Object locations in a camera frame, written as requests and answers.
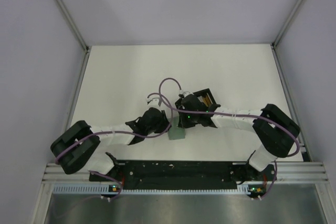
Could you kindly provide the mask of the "green card holder wallet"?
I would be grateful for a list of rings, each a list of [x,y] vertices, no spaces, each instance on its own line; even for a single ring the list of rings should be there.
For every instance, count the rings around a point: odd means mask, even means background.
[[[168,130],[169,140],[182,140],[186,137],[184,128],[179,127],[179,117],[174,117],[170,129]]]

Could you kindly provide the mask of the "black card box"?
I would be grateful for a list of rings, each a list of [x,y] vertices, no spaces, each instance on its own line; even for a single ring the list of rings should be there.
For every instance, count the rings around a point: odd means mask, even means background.
[[[209,88],[196,91],[193,94],[207,107],[210,107],[212,104],[216,104],[216,101]]]

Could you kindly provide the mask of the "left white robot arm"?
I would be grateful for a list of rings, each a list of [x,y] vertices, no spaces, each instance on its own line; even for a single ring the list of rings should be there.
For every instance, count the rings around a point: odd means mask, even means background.
[[[137,119],[117,126],[91,126],[80,120],[58,137],[50,150],[55,163],[66,174],[84,169],[114,180],[119,168],[116,159],[108,153],[109,147],[135,145],[165,134],[170,127],[165,111],[156,108],[149,108]]]

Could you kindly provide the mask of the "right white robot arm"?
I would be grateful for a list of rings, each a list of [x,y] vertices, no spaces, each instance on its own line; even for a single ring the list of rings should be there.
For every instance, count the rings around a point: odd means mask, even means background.
[[[260,110],[231,110],[190,93],[175,102],[179,113],[179,127],[196,125],[213,128],[233,128],[255,133],[261,146],[252,153],[245,166],[245,174],[252,180],[264,174],[268,164],[290,156],[301,129],[296,122],[274,104]]]

